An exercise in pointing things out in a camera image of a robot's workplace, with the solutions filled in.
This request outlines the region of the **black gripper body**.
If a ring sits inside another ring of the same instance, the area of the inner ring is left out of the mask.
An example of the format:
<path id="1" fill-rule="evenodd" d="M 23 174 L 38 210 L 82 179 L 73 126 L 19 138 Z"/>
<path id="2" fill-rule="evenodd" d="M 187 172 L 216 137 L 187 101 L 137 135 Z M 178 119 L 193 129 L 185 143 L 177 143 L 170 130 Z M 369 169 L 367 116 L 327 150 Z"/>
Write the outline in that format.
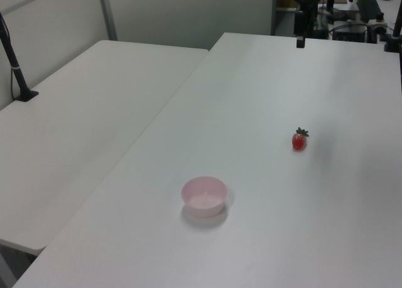
<path id="1" fill-rule="evenodd" d="M 304 36 L 306 32 L 307 17 L 303 11 L 296 11 L 294 18 L 294 35 Z"/>

